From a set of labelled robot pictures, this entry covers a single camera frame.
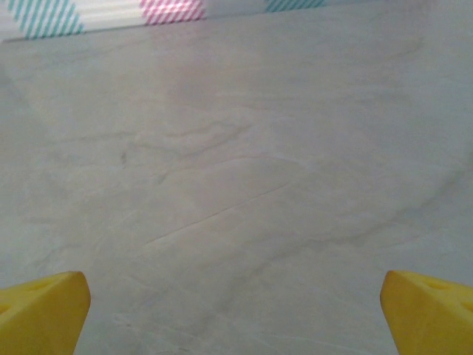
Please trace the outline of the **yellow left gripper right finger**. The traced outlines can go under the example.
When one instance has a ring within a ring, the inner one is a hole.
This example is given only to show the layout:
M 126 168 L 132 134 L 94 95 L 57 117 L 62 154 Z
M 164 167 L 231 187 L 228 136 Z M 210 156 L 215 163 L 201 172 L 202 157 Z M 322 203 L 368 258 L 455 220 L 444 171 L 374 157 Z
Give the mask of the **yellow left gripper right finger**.
M 399 355 L 473 355 L 473 287 L 388 271 L 380 303 Z

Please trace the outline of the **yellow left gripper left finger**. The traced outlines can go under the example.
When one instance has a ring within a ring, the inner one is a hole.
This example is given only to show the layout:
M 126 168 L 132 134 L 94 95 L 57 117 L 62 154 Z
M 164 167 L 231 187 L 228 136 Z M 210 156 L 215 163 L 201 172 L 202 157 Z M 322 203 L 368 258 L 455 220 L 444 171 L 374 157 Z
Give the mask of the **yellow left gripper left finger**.
M 73 355 L 90 304 L 80 271 L 0 288 L 0 355 Z

